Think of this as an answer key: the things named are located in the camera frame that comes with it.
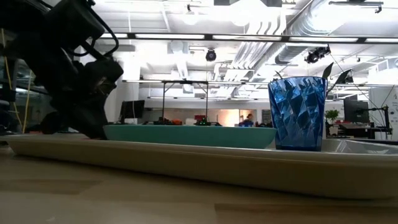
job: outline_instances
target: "green plate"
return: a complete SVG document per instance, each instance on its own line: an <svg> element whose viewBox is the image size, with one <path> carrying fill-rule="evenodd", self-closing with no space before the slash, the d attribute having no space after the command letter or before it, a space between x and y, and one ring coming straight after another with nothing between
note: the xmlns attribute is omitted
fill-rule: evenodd
<svg viewBox="0 0 398 224"><path fill-rule="evenodd" d="M264 149L274 140L274 128L214 126L107 125L106 137L113 141L134 141L192 146Z"/></svg>

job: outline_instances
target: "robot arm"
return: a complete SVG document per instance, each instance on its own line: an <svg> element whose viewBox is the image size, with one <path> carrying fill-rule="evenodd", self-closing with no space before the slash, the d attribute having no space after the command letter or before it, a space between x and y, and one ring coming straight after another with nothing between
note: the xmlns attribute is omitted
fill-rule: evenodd
<svg viewBox="0 0 398 224"><path fill-rule="evenodd" d="M70 127L90 138L106 139L103 126L108 121L104 104L123 70L111 56L118 47L117 38L92 10L94 2L61 0L51 10L33 0L6 2L9 8L15 6L15 2L20 4L25 12L35 15L33 20L39 24L24 27L10 17L5 22L0 19L0 27L17 32L17 37L6 46L5 55L25 60L36 75L35 82L45 87L52 97L50 104ZM102 55L86 40L91 38L94 43L104 33L104 27L114 36L116 46ZM81 56L73 52L79 46L96 61L85 66L71 61L66 52Z"/></svg>

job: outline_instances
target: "white tray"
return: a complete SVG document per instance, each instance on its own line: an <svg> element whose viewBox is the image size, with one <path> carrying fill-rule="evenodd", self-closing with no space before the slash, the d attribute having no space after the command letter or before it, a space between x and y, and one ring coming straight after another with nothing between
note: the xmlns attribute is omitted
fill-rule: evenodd
<svg viewBox="0 0 398 224"><path fill-rule="evenodd" d="M327 152L82 140L82 135L0 138L16 154L336 198L398 196L398 155L384 146L327 140ZM351 150L360 153L334 153Z"/></svg>

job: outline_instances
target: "computer monitor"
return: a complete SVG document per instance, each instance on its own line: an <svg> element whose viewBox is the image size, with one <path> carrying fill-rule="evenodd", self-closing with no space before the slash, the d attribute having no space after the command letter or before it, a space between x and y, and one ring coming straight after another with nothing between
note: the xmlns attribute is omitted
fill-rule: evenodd
<svg viewBox="0 0 398 224"><path fill-rule="evenodd" d="M142 118L144 113L145 100L123 101L120 109L122 123L125 118Z"/></svg>
<svg viewBox="0 0 398 224"><path fill-rule="evenodd" d="M368 102L344 99L344 120L355 123L369 123Z"/></svg>

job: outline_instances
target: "table surface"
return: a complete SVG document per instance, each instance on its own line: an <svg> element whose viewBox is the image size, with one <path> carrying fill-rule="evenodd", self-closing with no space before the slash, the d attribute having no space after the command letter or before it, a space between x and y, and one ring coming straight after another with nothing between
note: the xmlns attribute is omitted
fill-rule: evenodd
<svg viewBox="0 0 398 224"><path fill-rule="evenodd" d="M398 223L398 200L307 197L21 157L0 147L0 223Z"/></svg>

